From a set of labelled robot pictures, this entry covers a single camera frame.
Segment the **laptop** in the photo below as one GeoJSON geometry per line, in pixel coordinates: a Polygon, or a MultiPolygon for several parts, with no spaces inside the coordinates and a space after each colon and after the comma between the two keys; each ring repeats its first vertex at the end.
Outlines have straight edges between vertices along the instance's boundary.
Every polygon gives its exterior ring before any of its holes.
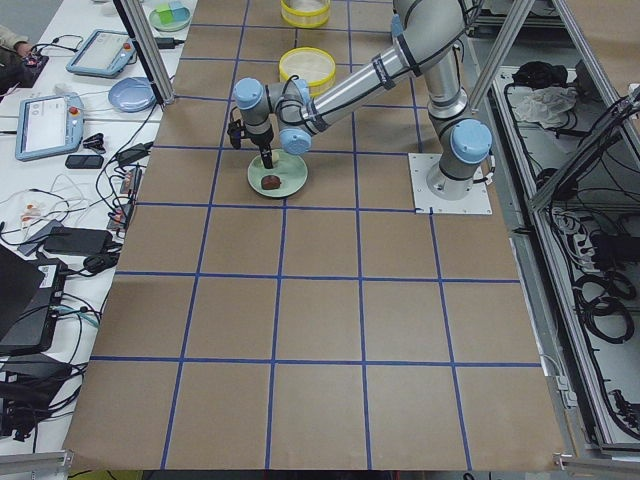
{"type": "Polygon", "coordinates": [[[57,258],[24,260],[0,246],[0,355],[26,355],[51,346],[66,265],[57,258]]]}

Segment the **metal mounting plate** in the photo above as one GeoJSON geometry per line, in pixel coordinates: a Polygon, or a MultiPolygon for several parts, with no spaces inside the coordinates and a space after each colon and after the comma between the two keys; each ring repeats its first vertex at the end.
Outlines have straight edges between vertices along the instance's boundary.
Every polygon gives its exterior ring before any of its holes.
{"type": "MultiPolygon", "coordinates": [[[[413,186],[413,203],[416,213],[456,214],[456,215],[491,215],[491,203],[484,183],[476,183],[469,194],[461,200],[445,200],[433,194],[427,186],[429,169],[440,160],[439,154],[410,153],[411,183],[413,186]]],[[[474,178],[482,178],[478,171],[474,178]]]]}

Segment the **yellow container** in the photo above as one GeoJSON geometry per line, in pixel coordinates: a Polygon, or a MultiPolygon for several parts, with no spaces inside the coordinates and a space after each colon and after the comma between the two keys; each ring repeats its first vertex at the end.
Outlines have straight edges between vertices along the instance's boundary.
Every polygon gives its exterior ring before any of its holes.
{"type": "Polygon", "coordinates": [[[280,0],[282,18],[298,28],[316,28],[327,23],[331,0],[280,0]]]}
{"type": "Polygon", "coordinates": [[[309,84],[312,97],[327,91],[336,79],[336,62],[324,50],[300,47],[289,50],[278,64],[280,81],[285,82],[292,75],[298,75],[309,84]]]}

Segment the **green plate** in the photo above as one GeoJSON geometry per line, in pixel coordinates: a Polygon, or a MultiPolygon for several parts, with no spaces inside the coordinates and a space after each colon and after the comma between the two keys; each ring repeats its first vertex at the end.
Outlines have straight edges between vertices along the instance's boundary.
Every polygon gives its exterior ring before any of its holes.
{"type": "Polygon", "coordinates": [[[186,10],[188,14],[186,20],[181,20],[179,22],[162,23],[160,21],[160,15],[158,15],[158,12],[152,10],[149,14],[149,22],[151,22],[153,28],[161,32],[177,32],[178,30],[182,30],[184,27],[189,25],[189,22],[191,21],[191,12],[187,7],[183,7],[183,9],[186,10]]]}
{"type": "Polygon", "coordinates": [[[290,155],[284,150],[276,149],[278,161],[274,161],[272,169],[266,169],[262,165],[260,155],[255,157],[247,170],[249,185],[260,195],[271,198],[284,198],[293,195],[307,181],[307,165],[298,155],[290,155]],[[280,178],[280,188],[275,190],[264,190],[262,188],[262,178],[266,175],[277,175],[280,178]]]}

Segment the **brown food item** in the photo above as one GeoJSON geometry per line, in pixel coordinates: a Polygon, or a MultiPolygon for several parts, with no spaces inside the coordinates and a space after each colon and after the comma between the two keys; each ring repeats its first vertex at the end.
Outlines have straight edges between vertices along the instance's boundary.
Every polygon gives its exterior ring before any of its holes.
{"type": "Polygon", "coordinates": [[[263,190],[277,190],[280,185],[282,185],[282,182],[277,175],[266,175],[260,181],[260,186],[263,190]]]}

